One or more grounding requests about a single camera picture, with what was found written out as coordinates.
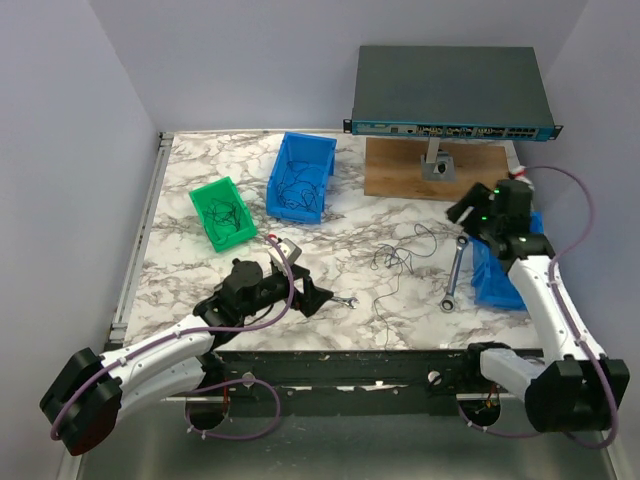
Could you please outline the blue bin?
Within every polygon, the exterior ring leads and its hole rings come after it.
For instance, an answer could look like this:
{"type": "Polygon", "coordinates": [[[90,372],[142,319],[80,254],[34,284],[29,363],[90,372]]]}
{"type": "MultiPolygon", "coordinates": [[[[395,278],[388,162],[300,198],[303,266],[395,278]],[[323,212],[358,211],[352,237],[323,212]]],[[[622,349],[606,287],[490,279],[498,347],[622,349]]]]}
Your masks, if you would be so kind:
{"type": "Polygon", "coordinates": [[[266,213],[281,220],[322,222],[337,140],[286,132],[266,191],[266,213]]]}
{"type": "Polygon", "coordinates": [[[494,309],[525,311],[526,305],[522,297],[489,247],[475,238],[471,238],[470,243],[473,245],[471,285],[475,291],[475,304],[494,309]]]}

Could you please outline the green plastic bin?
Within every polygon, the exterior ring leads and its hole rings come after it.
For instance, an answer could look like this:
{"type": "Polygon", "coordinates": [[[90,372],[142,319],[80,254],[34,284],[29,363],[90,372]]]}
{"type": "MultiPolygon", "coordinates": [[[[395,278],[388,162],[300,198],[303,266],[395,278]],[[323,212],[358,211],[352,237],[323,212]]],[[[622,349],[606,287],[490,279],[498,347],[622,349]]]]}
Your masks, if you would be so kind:
{"type": "Polygon", "coordinates": [[[189,197],[217,253],[234,248],[257,235],[251,213],[230,177],[192,190],[189,197]]]}

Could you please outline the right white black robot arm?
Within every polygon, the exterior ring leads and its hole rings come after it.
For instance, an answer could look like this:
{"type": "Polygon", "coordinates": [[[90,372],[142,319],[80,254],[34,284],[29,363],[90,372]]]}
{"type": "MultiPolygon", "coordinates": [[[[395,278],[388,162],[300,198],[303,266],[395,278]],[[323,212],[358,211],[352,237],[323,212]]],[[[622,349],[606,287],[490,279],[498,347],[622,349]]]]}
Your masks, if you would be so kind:
{"type": "Polygon", "coordinates": [[[504,344],[472,344],[459,370],[461,382],[474,392],[493,383],[503,387],[523,402],[538,433],[614,436],[629,369],[606,354],[582,321],[556,252],[531,228],[532,200],[529,185],[503,179],[494,188],[474,184],[447,211],[451,222],[496,256],[526,306],[543,352],[542,363],[533,364],[504,344]]]}

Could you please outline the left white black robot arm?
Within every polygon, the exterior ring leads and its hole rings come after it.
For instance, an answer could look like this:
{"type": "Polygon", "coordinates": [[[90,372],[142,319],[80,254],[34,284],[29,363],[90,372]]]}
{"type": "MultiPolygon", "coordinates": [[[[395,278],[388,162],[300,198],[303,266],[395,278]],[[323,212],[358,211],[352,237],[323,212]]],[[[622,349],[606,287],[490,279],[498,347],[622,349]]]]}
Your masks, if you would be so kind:
{"type": "Polygon", "coordinates": [[[257,262],[235,260],[213,294],[176,325],[129,347],[74,353],[39,403],[51,439],[71,455],[82,455],[100,444],[119,418],[149,401],[191,389],[214,393],[222,372],[200,359],[249,330],[247,317],[278,302],[310,317],[334,296],[315,286],[306,268],[271,269],[264,275],[257,262]]]}

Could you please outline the small open-end wrench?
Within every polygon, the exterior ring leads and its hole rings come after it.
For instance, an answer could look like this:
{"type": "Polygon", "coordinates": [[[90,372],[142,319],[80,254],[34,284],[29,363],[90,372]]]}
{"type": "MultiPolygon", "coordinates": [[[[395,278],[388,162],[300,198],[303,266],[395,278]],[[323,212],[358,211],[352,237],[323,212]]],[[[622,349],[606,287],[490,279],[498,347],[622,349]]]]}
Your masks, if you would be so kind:
{"type": "Polygon", "coordinates": [[[359,300],[356,297],[333,296],[331,298],[331,301],[338,303],[340,305],[344,305],[350,309],[355,309],[357,304],[359,303],[359,300]]]}

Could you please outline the brown wooden board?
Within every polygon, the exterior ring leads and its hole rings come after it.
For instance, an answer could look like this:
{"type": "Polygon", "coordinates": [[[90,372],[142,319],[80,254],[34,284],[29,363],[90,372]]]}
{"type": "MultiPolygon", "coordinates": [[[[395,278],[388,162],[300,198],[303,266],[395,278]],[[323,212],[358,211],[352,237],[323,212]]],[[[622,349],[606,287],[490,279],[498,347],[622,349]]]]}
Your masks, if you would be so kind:
{"type": "Polygon", "coordinates": [[[492,187],[519,165],[514,144],[506,140],[369,137],[364,193],[458,201],[474,184],[492,187]]]}

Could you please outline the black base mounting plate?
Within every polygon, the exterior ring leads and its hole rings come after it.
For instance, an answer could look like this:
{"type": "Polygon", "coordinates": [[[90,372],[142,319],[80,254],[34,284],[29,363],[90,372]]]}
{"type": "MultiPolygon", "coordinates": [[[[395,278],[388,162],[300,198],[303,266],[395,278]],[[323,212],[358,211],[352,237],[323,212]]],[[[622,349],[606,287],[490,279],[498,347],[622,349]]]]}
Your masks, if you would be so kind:
{"type": "Polygon", "coordinates": [[[123,396],[120,417],[184,396],[236,416],[453,415],[458,397],[498,393],[468,350],[217,351],[183,361],[123,396]]]}

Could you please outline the ratcheting combination wrench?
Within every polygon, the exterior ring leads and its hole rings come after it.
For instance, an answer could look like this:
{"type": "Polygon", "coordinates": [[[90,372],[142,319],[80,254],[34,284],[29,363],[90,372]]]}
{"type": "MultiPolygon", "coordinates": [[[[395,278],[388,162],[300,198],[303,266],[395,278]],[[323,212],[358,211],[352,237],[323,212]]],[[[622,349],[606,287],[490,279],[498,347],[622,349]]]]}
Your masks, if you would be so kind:
{"type": "Polygon", "coordinates": [[[445,294],[439,303],[440,309],[444,313],[451,313],[455,309],[455,290],[464,251],[468,244],[469,238],[466,235],[459,235],[456,238],[455,253],[452,261],[449,279],[446,285],[445,294]]]}

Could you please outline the grey metal switch stand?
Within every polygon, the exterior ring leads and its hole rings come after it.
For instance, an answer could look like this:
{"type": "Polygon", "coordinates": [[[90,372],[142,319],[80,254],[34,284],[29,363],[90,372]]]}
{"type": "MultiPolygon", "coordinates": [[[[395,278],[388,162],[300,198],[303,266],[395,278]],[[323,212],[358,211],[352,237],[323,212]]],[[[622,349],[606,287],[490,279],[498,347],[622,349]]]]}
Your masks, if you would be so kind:
{"type": "Polygon", "coordinates": [[[440,139],[431,138],[427,150],[420,158],[424,181],[453,183],[456,180],[453,157],[440,148],[440,139]]]}

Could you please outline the teal network switch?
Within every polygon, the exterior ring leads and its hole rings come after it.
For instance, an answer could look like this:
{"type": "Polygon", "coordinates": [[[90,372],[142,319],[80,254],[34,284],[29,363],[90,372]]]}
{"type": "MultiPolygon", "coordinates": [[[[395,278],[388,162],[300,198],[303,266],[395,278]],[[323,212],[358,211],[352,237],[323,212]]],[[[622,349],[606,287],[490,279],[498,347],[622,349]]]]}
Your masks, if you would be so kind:
{"type": "Polygon", "coordinates": [[[352,135],[547,142],[561,130],[531,47],[362,46],[352,135]]]}

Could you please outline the aluminium frame rail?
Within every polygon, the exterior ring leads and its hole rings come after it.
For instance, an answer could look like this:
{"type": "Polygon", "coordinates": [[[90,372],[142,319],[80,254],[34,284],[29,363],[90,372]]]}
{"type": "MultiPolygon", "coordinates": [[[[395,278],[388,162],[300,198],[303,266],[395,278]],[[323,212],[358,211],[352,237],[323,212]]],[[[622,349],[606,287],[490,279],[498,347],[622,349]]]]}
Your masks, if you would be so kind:
{"type": "Polygon", "coordinates": [[[173,399],[239,402],[266,388],[282,398],[352,398],[377,393],[400,394],[413,389],[427,395],[455,396],[480,393],[490,381],[479,362],[466,351],[339,352],[232,352],[205,363],[205,377],[192,392],[173,399]]]}

